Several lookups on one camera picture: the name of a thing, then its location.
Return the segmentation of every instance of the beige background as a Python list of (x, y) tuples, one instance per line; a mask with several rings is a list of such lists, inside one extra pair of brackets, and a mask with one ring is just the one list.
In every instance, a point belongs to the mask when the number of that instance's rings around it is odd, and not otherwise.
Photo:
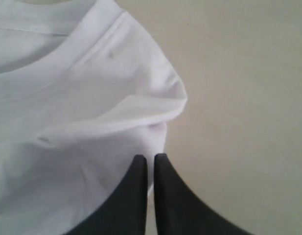
[(184, 180), (249, 232), (302, 235), (302, 0), (117, 2), (186, 85), (167, 140)]

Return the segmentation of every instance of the white fabric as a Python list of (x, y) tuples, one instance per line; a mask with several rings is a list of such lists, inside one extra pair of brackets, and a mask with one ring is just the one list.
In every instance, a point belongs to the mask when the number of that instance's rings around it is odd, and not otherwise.
[[(36, 61), (5, 56), (0, 64), (0, 235), (69, 231), (108, 198), (136, 154), (147, 157), (151, 179), (165, 122), (186, 103), (179, 76), (143, 27), (111, 0), (89, 2), (0, 1), (0, 35), (12, 29), (29, 48), (19, 58), (61, 36)], [(80, 9), (75, 29), (49, 14), (56, 7), (61, 16)]]

